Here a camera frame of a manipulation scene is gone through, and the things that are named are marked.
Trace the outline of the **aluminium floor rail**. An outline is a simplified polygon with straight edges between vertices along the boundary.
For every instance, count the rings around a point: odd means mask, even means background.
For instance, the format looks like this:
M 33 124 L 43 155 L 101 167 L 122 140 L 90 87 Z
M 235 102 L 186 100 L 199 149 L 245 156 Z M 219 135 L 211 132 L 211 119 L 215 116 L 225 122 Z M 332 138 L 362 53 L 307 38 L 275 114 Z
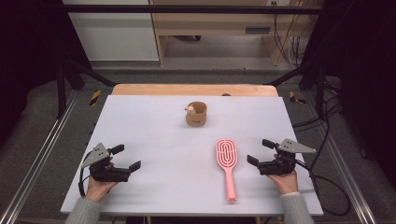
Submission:
M 304 98 L 307 101 L 309 108 L 318 116 L 315 110 L 316 96 L 314 93 L 304 91 Z M 361 224 L 377 224 L 372 209 L 366 202 L 361 188 L 358 185 L 352 171 L 347 162 L 344 160 L 339 147 L 336 145 L 331 134 L 330 114 L 339 107 L 334 97 L 324 101 L 324 121 L 319 124 L 320 133 L 323 136 L 323 146 L 328 150 L 330 158 L 332 159 L 334 168 L 343 184 L 346 195 L 351 201 L 351 205 Z
M 79 96 L 80 91 L 71 91 L 66 102 L 64 113 L 54 122 L 42 147 L 35 156 L 33 164 L 30 166 L 30 169 L 22 180 L 11 202 L 0 216 L 0 224 L 14 224 L 17 220 L 17 217 L 23 208 L 30 192 L 32 191 L 32 188 L 35 185 L 35 182 L 37 181 L 52 149 L 61 135 L 64 125 L 66 124 L 72 110 L 74 109 Z

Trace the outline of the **black horizontal frame bar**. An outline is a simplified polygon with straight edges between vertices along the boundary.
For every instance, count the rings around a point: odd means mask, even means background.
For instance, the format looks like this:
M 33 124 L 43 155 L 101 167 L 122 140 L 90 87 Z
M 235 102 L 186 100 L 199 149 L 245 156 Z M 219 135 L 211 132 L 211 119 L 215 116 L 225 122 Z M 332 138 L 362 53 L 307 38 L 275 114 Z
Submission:
M 205 14 L 297 14 L 318 15 L 322 7 L 239 7 L 176 5 L 63 5 L 60 9 L 74 13 L 205 13 Z

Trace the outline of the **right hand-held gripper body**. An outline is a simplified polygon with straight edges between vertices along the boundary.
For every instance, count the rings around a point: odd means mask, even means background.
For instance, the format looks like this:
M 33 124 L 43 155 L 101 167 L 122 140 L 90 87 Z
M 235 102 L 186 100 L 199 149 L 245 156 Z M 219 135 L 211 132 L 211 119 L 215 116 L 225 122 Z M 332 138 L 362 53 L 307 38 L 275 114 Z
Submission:
M 307 147 L 291 139 L 276 143 L 276 157 L 272 161 L 259 161 L 257 166 L 261 175 L 285 175 L 291 173 L 297 163 L 297 153 L 315 153 L 312 147 Z

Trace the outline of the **person's left hand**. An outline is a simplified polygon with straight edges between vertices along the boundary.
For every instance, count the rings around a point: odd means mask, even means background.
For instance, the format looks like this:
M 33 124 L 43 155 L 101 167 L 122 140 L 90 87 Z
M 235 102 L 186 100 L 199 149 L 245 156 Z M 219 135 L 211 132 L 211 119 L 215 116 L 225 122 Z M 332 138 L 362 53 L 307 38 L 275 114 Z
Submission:
M 100 203 L 116 185 L 117 182 L 100 182 L 90 177 L 85 199 Z

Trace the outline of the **white cabinet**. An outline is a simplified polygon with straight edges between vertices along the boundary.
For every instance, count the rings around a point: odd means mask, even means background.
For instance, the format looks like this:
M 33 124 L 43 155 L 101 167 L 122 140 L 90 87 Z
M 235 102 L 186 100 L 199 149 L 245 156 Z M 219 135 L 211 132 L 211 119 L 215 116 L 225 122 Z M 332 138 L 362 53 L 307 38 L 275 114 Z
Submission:
M 149 13 L 70 13 L 91 62 L 158 61 Z

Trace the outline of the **light wooden desk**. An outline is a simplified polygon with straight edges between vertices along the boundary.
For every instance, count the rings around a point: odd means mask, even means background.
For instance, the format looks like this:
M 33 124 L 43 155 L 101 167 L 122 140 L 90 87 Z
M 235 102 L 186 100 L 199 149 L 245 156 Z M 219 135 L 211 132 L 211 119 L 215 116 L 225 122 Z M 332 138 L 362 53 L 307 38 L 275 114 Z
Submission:
M 148 0 L 152 6 L 320 7 L 324 0 Z M 315 26 L 308 15 L 154 13 L 160 37 L 171 35 L 256 35 L 262 38 L 274 66 L 290 48 L 288 38 L 309 36 Z

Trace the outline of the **person's right hand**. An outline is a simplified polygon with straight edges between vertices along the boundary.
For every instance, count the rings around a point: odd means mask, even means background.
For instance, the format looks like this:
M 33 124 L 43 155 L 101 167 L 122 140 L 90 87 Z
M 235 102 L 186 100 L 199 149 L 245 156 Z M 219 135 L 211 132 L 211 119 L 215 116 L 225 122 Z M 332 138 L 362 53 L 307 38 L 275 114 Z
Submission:
M 288 194 L 298 192 L 298 181 L 297 181 L 297 173 L 293 170 L 289 174 L 285 175 L 268 175 L 269 179 L 271 179 L 277 186 L 279 192 L 281 194 Z

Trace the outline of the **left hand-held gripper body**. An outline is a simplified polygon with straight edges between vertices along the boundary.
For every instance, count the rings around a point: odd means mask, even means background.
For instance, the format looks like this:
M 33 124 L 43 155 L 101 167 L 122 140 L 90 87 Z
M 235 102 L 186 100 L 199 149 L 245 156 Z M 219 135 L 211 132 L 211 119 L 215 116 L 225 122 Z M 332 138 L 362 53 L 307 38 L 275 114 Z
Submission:
M 131 172 L 129 168 L 116 168 L 110 164 L 109 148 L 98 143 L 81 164 L 81 168 L 89 168 L 90 175 L 100 182 L 127 182 Z

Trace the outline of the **wooden table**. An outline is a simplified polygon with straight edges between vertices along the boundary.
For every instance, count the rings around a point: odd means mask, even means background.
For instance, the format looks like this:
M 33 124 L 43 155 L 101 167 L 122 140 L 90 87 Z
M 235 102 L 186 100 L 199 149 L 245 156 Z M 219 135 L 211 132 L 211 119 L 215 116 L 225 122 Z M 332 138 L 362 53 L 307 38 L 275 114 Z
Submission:
M 118 84 L 112 95 L 208 95 L 277 97 L 274 86 L 251 84 Z

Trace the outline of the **pink hairbrush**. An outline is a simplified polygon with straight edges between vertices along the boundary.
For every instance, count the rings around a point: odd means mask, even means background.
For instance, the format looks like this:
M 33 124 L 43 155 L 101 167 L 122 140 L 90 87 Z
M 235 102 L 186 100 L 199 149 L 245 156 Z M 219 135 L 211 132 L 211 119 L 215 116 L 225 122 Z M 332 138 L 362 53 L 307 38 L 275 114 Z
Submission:
M 218 165 L 225 173 L 226 200 L 236 202 L 237 196 L 233 182 L 233 168 L 238 162 L 236 144 L 231 139 L 220 139 L 216 143 Z

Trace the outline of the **black metal stand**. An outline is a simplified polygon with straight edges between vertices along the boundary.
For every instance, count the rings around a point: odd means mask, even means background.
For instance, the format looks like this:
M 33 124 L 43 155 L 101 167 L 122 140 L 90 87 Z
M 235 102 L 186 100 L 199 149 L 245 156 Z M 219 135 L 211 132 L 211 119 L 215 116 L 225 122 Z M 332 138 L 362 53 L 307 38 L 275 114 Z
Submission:
M 58 119 L 60 119 L 66 111 L 65 82 L 68 81 L 73 90 L 81 90 L 84 87 L 85 82 L 80 77 L 80 74 L 88 75 L 108 87 L 115 87 L 117 85 L 116 82 L 102 77 L 91 68 L 77 63 L 76 61 L 70 59 L 60 61 L 56 68 Z
M 325 67 L 321 63 L 308 62 L 288 72 L 286 75 L 269 82 L 270 86 L 277 87 L 285 81 L 302 75 L 299 83 L 301 91 L 309 91 L 316 86 L 315 110 L 321 119 L 324 118 L 324 89 L 325 89 Z

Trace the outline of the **brown cup with animal figure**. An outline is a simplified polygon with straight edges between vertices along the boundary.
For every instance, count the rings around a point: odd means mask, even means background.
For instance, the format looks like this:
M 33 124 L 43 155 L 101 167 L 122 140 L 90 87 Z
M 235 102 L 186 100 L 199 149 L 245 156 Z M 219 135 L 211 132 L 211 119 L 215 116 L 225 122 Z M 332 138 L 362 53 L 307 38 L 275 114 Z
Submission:
M 204 102 L 191 102 L 185 108 L 186 122 L 191 127 L 201 127 L 206 123 L 207 106 Z

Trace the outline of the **white foam board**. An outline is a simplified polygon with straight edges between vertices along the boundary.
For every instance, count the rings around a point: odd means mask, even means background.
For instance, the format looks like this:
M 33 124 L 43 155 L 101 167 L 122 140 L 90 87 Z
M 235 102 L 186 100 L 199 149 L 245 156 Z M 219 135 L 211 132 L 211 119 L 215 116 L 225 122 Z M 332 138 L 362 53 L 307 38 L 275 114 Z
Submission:
M 115 216 L 255 217 L 283 212 L 276 185 L 247 162 L 247 155 L 269 161 L 274 151 L 263 139 L 294 138 L 280 97 L 204 96 L 207 122 L 185 120 L 190 96 L 110 95 L 96 123 L 89 148 L 111 148 L 118 167 L 141 161 L 129 180 L 102 202 L 102 213 Z M 216 143 L 231 139 L 238 162 L 233 168 L 237 201 L 226 200 L 225 173 Z

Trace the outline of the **black curtain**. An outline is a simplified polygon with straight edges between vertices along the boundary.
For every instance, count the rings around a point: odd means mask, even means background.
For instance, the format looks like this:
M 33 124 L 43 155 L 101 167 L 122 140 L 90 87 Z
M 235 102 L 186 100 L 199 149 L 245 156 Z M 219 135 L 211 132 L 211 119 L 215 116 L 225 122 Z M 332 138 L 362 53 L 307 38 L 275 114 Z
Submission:
M 56 78 L 50 45 L 37 27 L 50 31 L 69 57 L 90 67 L 76 29 L 66 12 L 41 11 L 63 0 L 0 0 L 0 144 L 12 133 L 35 87 Z
M 363 147 L 396 187 L 396 0 L 324 0 L 304 60 L 341 80 Z

